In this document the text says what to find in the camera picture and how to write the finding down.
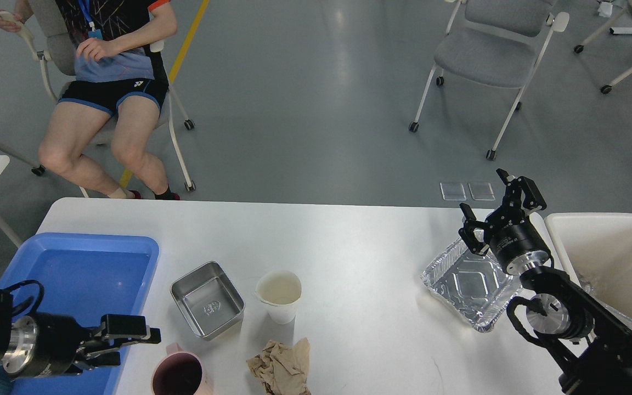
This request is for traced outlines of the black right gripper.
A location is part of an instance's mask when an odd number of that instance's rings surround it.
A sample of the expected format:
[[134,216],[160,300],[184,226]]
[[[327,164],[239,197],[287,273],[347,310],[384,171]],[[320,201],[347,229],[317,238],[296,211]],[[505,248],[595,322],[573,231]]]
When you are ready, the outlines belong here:
[[484,257],[491,250],[504,273],[520,275],[541,267],[551,258],[551,250],[527,219],[532,213],[545,210],[547,204],[531,178],[514,177],[502,168],[497,168],[496,173],[506,185],[506,191],[495,212],[501,223],[511,225],[493,225],[494,212],[481,222],[470,205],[460,203],[464,219],[458,233],[471,253]]

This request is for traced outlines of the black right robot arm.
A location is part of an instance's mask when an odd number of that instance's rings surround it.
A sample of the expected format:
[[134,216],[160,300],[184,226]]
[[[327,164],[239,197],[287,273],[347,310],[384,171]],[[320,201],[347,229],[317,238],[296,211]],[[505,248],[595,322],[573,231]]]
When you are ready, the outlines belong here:
[[544,348],[562,373],[565,394],[632,394],[632,329],[554,266],[551,250],[530,222],[546,201],[534,180],[496,173],[506,192],[482,222],[469,205],[459,235],[475,255],[492,252],[507,275],[534,297],[513,297],[506,313],[529,343]]

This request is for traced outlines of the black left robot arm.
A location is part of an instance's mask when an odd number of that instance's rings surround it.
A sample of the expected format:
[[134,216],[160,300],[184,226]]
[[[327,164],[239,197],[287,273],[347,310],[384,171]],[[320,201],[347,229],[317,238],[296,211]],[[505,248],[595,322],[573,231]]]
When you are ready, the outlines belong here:
[[122,347],[160,343],[161,331],[140,315],[108,313],[85,327],[70,315],[38,310],[44,287],[23,280],[0,289],[0,365],[12,379],[78,376],[121,364]]

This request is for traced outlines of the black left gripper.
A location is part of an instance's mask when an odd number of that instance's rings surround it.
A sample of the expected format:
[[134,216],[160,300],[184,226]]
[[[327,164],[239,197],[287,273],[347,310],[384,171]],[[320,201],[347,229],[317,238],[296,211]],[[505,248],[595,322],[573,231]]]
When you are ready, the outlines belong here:
[[[84,371],[121,364],[122,347],[136,343],[160,343],[161,332],[138,315],[106,314],[89,331],[73,317],[31,313],[11,325],[3,370],[13,379],[80,375]],[[109,352],[89,355],[78,352]]]

